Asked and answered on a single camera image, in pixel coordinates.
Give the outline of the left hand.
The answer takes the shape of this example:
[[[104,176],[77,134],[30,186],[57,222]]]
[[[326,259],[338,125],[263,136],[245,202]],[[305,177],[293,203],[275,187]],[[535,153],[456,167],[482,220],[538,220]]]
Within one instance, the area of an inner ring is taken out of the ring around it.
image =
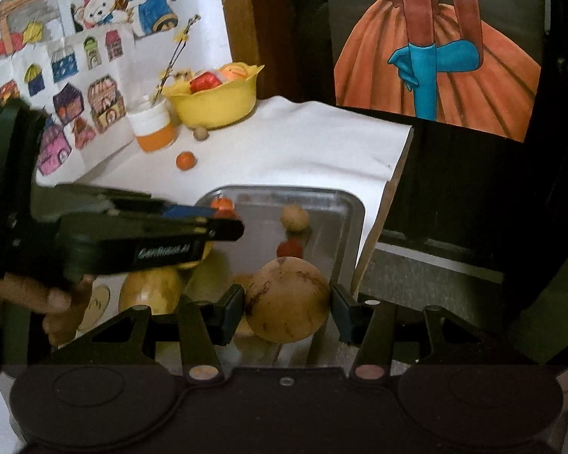
[[[43,315],[43,330],[50,343],[59,347],[75,339],[89,305],[94,281],[94,276],[83,276],[74,288],[61,290],[7,274],[0,279],[0,306],[8,301]]]

